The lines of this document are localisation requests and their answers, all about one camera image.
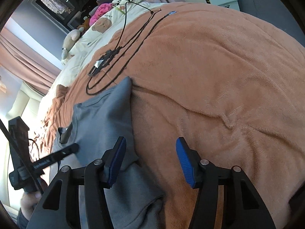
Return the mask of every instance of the sleeve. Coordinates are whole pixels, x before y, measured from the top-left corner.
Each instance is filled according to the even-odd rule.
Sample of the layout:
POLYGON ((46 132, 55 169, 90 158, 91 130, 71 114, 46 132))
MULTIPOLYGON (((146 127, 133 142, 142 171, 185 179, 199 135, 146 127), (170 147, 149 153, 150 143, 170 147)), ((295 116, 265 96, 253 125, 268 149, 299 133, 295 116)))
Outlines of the sleeve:
POLYGON ((26 229, 28 222, 29 221, 22 214, 21 209, 19 209, 18 216, 17 216, 17 226, 20 229, 26 229))

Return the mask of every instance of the human hand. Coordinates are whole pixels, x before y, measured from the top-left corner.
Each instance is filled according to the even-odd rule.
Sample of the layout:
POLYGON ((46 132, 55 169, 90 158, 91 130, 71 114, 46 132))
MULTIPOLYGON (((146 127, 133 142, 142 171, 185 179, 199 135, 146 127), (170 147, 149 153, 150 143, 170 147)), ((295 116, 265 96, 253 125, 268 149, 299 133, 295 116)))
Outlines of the human hand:
MULTIPOLYGON (((43 190, 45 190, 48 187, 47 183, 42 178, 40 179, 39 183, 43 190)), ((20 201, 20 206, 21 206, 21 212, 27 220, 30 220, 32 213, 34 211, 34 205, 40 201, 41 196, 42 195, 39 191, 23 194, 20 201)))

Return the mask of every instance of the gray shirt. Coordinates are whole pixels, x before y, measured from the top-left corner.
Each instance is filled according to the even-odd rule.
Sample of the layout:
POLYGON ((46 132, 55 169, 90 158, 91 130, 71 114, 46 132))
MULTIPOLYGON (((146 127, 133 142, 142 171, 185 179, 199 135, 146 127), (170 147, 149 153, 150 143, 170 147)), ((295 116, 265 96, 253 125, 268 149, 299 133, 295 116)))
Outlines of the gray shirt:
MULTIPOLYGON (((126 154, 116 183, 105 189, 105 196, 115 229, 159 228, 159 212, 162 208, 161 189, 154 183, 148 171, 137 163, 132 132, 130 95, 131 80, 126 77, 118 85, 74 106, 73 129, 66 144, 60 143, 59 128, 53 152, 72 143, 79 144, 79 151, 60 162, 59 168, 87 166, 104 152, 113 148, 119 136, 127 142, 126 154)), ((54 178, 58 166, 50 170, 54 178)), ((79 187, 80 219, 82 229, 88 228, 85 213, 84 187, 79 187)))

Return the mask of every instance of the pink pillow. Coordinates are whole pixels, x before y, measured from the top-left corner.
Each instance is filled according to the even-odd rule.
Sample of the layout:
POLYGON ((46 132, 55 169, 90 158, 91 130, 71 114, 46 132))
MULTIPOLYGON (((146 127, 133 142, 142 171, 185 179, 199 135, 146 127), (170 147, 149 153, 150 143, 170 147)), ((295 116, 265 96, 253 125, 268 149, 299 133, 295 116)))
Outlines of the pink pillow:
POLYGON ((94 15, 90 18, 89 25, 92 26, 98 19, 100 19, 104 14, 112 9, 111 3, 101 4, 94 15))

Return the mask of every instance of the fleece blanket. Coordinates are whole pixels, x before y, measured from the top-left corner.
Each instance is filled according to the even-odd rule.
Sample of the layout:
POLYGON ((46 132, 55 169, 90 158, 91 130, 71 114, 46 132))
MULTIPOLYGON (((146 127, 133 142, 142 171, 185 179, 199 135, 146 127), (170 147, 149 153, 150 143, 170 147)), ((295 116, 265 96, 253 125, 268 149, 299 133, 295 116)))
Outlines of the fleece blanket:
MULTIPOLYGON (((241 166, 276 227, 283 228, 289 218, 288 201, 305 180, 305 49, 295 39, 232 9, 165 4, 92 91, 105 87, 153 25, 174 10, 114 82, 125 76, 132 79, 135 150, 166 192, 165 226, 188 228, 196 202, 197 191, 185 182, 175 151, 176 139, 183 136, 191 149, 215 165, 241 166)), ((145 13, 128 25, 122 45, 149 16, 145 13)), ((57 127, 69 125, 73 105, 89 98, 87 73, 115 47, 119 36, 120 31, 95 52, 69 88, 58 87, 48 114, 45 148, 50 150, 57 127)), ((216 228, 220 224, 219 213, 216 228)))

